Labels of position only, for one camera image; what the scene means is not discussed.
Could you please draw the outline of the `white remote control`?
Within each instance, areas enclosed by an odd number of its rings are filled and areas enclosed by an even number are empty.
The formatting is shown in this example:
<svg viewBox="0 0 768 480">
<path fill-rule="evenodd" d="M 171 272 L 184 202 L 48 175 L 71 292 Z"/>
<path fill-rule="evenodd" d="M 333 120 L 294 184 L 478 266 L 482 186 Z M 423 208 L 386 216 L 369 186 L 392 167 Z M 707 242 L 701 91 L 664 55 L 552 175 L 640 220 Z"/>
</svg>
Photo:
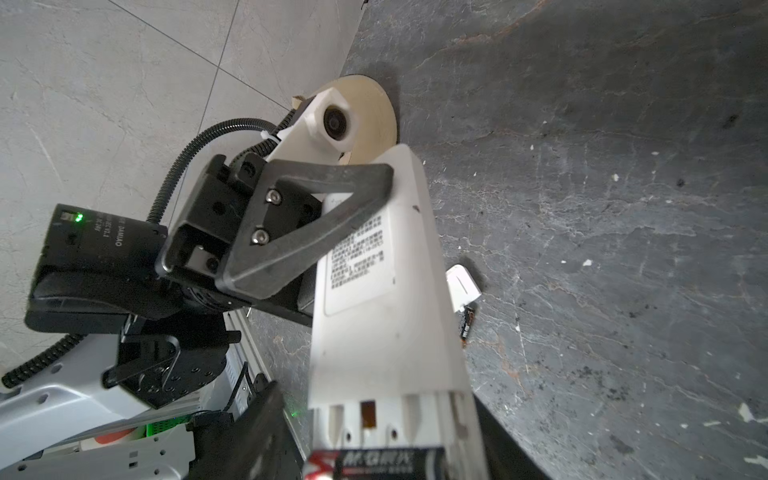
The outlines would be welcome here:
<svg viewBox="0 0 768 480">
<path fill-rule="evenodd" d="M 406 145 L 387 204 L 317 266 L 311 451 L 443 448 L 448 479 L 489 475 L 420 159 Z"/>
</svg>

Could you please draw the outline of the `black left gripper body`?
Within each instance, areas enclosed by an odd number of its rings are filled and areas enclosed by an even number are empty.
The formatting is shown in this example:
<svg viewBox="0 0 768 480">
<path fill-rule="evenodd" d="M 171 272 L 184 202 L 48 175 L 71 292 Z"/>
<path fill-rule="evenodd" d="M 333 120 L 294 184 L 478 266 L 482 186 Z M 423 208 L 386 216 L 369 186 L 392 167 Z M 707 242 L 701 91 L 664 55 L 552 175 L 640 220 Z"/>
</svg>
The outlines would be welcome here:
<svg viewBox="0 0 768 480">
<path fill-rule="evenodd" d="M 267 165 L 254 153 L 230 164 L 224 155 L 212 157 L 177 215 L 156 270 L 180 286 L 187 307 L 196 312 L 223 313 L 252 307 L 309 327 L 311 315 L 299 307 L 303 276 L 266 300 L 222 292 L 215 284 Z"/>
</svg>

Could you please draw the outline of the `black AAA battery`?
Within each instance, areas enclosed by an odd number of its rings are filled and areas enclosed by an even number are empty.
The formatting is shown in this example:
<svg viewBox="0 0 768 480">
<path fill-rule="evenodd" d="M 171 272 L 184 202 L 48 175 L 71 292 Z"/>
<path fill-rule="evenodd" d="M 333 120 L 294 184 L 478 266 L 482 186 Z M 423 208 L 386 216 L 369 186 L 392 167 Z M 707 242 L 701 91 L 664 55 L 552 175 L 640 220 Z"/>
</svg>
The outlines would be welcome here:
<svg viewBox="0 0 768 480">
<path fill-rule="evenodd" d="M 443 448 L 385 448 L 313 451 L 304 479 L 448 479 Z"/>
<path fill-rule="evenodd" d="M 462 345 L 465 346 L 468 341 L 469 334 L 471 332 L 472 325 L 475 320 L 475 309 L 471 306 L 466 306 L 462 310 L 462 322 L 460 326 L 460 338 Z"/>
</svg>

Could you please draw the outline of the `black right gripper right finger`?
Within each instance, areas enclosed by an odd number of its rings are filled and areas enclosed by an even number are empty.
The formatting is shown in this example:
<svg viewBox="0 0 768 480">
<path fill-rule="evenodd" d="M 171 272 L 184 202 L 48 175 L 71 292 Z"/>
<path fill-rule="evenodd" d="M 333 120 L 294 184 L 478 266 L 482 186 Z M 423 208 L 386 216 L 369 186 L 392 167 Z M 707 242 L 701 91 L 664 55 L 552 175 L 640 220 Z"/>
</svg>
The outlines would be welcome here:
<svg viewBox="0 0 768 480">
<path fill-rule="evenodd" d="M 494 480 L 550 480 L 505 430 L 492 412 L 474 396 L 490 478 Z"/>
</svg>

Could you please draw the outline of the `white remote battery cover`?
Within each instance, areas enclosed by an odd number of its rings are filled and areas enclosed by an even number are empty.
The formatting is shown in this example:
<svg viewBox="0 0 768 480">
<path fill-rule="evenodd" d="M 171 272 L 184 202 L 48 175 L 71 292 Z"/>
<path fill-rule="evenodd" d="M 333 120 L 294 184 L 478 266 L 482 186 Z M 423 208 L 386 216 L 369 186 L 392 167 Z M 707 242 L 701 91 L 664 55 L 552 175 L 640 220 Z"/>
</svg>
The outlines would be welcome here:
<svg viewBox="0 0 768 480">
<path fill-rule="evenodd" d="M 465 310 L 481 296 L 478 284 L 461 264 L 455 264 L 446 271 L 446 280 L 454 312 Z"/>
</svg>

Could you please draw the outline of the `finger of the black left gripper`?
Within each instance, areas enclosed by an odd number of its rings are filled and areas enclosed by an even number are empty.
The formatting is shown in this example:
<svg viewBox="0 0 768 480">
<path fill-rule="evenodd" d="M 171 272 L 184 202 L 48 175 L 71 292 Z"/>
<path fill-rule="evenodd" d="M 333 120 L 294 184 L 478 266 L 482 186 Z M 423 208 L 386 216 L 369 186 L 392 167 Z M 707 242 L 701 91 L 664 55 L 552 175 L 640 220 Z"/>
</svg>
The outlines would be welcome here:
<svg viewBox="0 0 768 480">
<path fill-rule="evenodd" d="M 393 178 L 387 164 L 266 163 L 217 288 L 246 300 L 276 295 L 381 210 Z"/>
</svg>

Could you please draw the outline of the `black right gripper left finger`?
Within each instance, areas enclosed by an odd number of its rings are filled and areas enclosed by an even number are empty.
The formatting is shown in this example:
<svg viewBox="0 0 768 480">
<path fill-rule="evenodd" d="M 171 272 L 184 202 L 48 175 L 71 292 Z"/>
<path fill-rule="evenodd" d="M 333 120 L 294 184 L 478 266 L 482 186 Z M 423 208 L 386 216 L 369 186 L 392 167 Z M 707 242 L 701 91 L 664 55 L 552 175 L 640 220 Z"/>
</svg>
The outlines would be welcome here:
<svg viewBox="0 0 768 480">
<path fill-rule="evenodd" d="M 204 414 L 188 425 L 195 459 L 190 479 L 300 479 L 303 459 L 284 416 L 274 381 L 256 393 L 244 413 Z"/>
</svg>

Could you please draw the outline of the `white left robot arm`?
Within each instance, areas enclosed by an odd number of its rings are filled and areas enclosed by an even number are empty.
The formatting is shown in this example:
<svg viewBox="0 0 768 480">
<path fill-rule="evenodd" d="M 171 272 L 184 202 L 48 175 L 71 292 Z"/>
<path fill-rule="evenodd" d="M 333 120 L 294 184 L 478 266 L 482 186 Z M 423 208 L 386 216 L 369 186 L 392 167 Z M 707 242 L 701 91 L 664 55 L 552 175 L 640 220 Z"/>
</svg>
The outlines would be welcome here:
<svg viewBox="0 0 768 480">
<path fill-rule="evenodd" d="M 240 339 L 227 311 L 310 325 L 303 279 L 387 203 L 394 180 L 385 164 L 217 155 L 168 229 L 191 161 L 174 162 L 145 220 L 55 208 L 25 322 L 59 340 L 2 378 L 3 467 L 214 381 Z"/>
</svg>

